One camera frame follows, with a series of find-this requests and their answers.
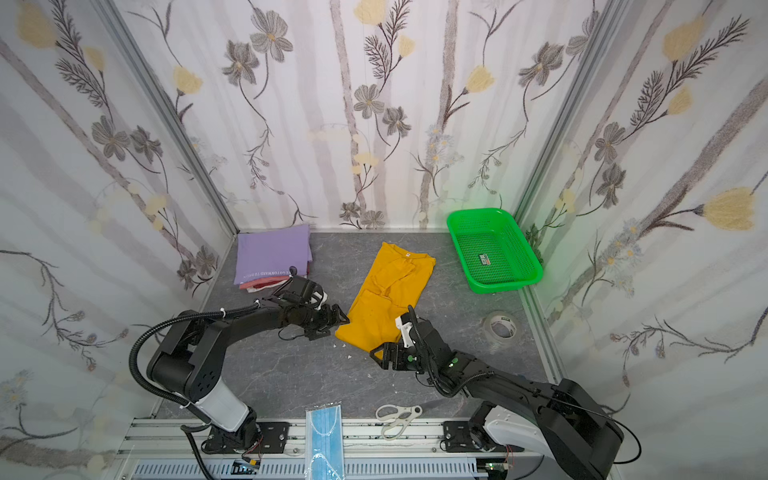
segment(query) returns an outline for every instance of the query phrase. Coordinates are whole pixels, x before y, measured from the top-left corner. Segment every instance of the scissors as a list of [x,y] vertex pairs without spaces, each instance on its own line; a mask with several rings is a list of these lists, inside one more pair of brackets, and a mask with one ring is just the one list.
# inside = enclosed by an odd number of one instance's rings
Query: scissors
[[[395,409],[397,412],[379,415],[379,412],[385,408]],[[376,409],[376,419],[380,422],[384,422],[384,426],[382,427],[382,437],[384,437],[385,440],[398,439],[408,425],[410,425],[414,419],[417,419],[422,412],[424,412],[424,410],[420,405],[414,405],[413,407],[401,407],[392,404],[380,406]],[[399,431],[395,435],[387,435],[387,432],[397,428],[399,428]]]

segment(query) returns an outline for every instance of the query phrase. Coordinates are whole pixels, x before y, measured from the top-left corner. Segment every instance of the blue face mask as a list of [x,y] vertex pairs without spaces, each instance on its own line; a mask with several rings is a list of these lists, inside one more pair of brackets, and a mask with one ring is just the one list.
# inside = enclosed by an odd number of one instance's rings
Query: blue face mask
[[306,480],[344,480],[339,405],[306,412]]

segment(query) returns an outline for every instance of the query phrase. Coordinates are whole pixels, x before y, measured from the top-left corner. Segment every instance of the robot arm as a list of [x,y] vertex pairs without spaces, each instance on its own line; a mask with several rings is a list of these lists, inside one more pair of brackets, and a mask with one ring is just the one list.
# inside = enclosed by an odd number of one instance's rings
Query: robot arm
[[243,451],[262,432],[256,413],[241,402],[221,379],[227,347],[257,333],[288,325],[304,328],[303,336],[315,340],[330,335],[332,327],[349,323],[338,305],[325,304],[323,288],[296,275],[267,299],[257,300],[245,313],[211,318],[183,312],[147,366],[147,377],[189,403],[188,409],[212,425],[206,453]]
[[493,407],[498,406],[538,427],[551,456],[572,478],[607,477],[624,435],[607,415],[601,415],[601,407],[576,382],[531,382],[493,369],[468,353],[451,349],[428,320],[416,317],[412,307],[399,320],[405,338],[382,344],[371,351],[371,357],[383,369],[392,365],[394,370],[426,373],[444,396],[466,389],[485,400],[483,418],[471,426],[479,449],[492,440],[484,427]]

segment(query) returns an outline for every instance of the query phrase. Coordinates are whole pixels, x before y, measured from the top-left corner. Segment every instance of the tape roll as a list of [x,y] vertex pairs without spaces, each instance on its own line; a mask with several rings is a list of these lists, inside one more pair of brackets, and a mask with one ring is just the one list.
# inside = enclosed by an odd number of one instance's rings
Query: tape roll
[[495,352],[517,341],[519,327],[512,315],[496,310],[483,319],[482,329],[485,338],[491,343],[491,351]]

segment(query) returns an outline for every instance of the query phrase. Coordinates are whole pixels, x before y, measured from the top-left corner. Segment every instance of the black bracket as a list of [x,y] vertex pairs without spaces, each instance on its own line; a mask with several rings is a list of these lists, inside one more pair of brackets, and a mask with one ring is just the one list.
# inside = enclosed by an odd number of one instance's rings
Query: black bracket
[[[259,442],[259,446],[253,450],[253,453],[283,453],[288,440],[288,422],[259,422],[257,428],[259,432],[253,438],[253,443]],[[222,429],[211,429],[208,439],[203,442],[201,449],[203,453],[209,455],[243,453],[250,445],[243,446],[240,442],[234,441],[232,434]]]
[[[506,447],[499,445],[493,440],[486,440],[485,447],[480,445],[477,440],[472,438],[469,428],[469,422],[448,421],[442,423],[442,433],[445,437],[445,450],[448,453],[467,453],[467,452],[503,452],[507,453]],[[522,452],[524,449],[510,445],[511,452]]]

